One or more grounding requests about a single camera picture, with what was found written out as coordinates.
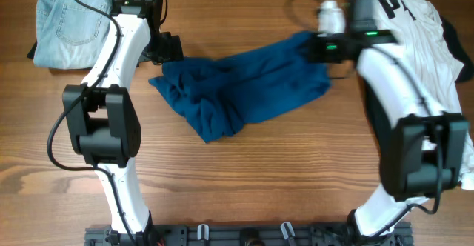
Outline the blue polo shirt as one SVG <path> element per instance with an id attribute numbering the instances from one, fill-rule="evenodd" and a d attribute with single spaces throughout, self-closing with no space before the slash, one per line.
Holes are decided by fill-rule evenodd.
<path id="1" fill-rule="evenodd" d="M 163 64 L 149 83 L 208 143 L 231 137 L 322 97 L 331 87 L 327 67 L 307 60 L 312 34 L 222 59 L 186 57 Z"/>

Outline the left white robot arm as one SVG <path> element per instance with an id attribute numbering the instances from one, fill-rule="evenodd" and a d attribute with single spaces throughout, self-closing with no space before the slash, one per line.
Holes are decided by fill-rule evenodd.
<path id="1" fill-rule="evenodd" d="M 161 32 L 168 0 L 115 0 L 106 17 L 107 40 L 81 84 L 63 91 L 64 112 L 73 150 L 84 170 L 94 171 L 104 189 L 112 223 L 88 229 L 86 245 L 160 245 L 151 213 L 139 188 L 135 157 L 141 125 L 130 98 L 130 85 L 142 62 L 181 61 L 178 36 Z"/>

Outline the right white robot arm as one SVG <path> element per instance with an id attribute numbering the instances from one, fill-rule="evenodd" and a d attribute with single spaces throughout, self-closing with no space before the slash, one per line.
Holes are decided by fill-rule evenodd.
<path id="1" fill-rule="evenodd" d="M 390 30 L 375 22 L 375 0 L 349 0 L 342 10 L 326 0 L 318 9 L 311 51 L 318 62 L 352 60 L 365 89 L 365 109 L 380 152 L 380 183 L 351 213 L 358 240 L 391 234 L 414 208 L 458 185 L 469 124 L 447 111 L 402 58 Z"/>

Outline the white printed t-shirt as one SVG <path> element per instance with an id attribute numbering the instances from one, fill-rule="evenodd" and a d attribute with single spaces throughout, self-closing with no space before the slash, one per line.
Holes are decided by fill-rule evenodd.
<path id="1" fill-rule="evenodd" d="M 441 17 L 427 0 L 376 0 L 375 21 L 391 30 L 403 48 L 402 60 L 447 112 L 460 113 L 455 80 L 464 65 L 448 49 Z"/>

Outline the light blue denim jeans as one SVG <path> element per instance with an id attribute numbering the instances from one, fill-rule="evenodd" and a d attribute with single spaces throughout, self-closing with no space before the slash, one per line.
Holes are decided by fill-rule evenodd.
<path id="1" fill-rule="evenodd" d="M 79 0 L 110 13 L 112 0 Z M 38 0 L 33 63 L 55 69 L 92 67 L 103 48 L 110 20 L 75 0 Z"/>

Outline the black garment under jeans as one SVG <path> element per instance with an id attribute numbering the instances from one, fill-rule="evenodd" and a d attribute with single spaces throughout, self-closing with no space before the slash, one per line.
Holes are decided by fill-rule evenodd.
<path id="1" fill-rule="evenodd" d="M 33 46 L 31 47 L 30 51 L 27 54 L 27 57 L 31 60 L 34 60 L 34 56 L 36 53 L 36 48 L 37 48 L 37 41 L 34 42 Z"/>

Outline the black garment under white shirt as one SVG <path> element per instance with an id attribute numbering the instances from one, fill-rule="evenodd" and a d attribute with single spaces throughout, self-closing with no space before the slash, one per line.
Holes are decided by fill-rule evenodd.
<path id="1" fill-rule="evenodd" d="M 462 46 L 453 24 L 443 16 L 440 16 L 440 21 L 443 29 L 442 38 L 447 45 L 448 52 L 455 60 L 463 64 L 460 73 L 455 78 L 455 82 L 468 82 L 473 78 L 473 61 Z"/>

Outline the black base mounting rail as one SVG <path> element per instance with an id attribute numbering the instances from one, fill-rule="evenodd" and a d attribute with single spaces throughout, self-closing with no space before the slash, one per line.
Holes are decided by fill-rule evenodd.
<path id="1" fill-rule="evenodd" d="M 313 225 L 260 225 L 260 226 L 209 226 L 154 225 L 149 245 L 357 245 L 344 235 L 352 235 L 343 222 L 316 223 Z M 133 245 L 127 234 L 118 234 L 111 227 L 88 228 L 84 245 Z M 411 224 L 401 222 L 382 239 L 373 239 L 365 245 L 413 246 Z"/>

